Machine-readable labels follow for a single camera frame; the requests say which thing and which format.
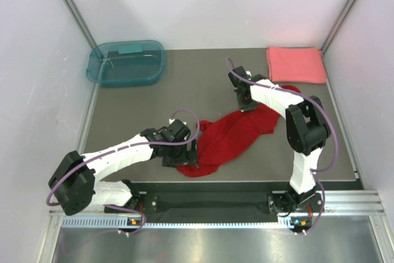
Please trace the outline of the red t-shirt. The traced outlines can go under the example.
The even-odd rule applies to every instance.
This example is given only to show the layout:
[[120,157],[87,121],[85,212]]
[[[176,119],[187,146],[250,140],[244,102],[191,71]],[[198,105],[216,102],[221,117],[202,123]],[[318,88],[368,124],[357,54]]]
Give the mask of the red t-shirt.
[[241,156],[260,136],[274,133],[280,117],[259,104],[252,111],[234,111],[214,122],[201,120],[196,145],[198,165],[178,166],[177,171],[191,178],[215,173],[221,165]]

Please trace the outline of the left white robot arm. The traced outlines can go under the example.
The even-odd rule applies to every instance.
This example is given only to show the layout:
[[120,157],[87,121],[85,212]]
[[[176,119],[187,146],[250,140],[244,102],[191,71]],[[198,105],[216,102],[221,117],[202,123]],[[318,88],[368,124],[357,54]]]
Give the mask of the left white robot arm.
[[133,164],[155,158],[162,166],[176,168],[197,165],[196,137],[186,123],[171,119],[168,127],[150,128],[133,138],[104,150],[67,153],[49,180],[50,206],[59,206],[72,216],[93,206],[105,212],[134,211],[142,202],[140,193],[126,179],[107,182],[105,178]]

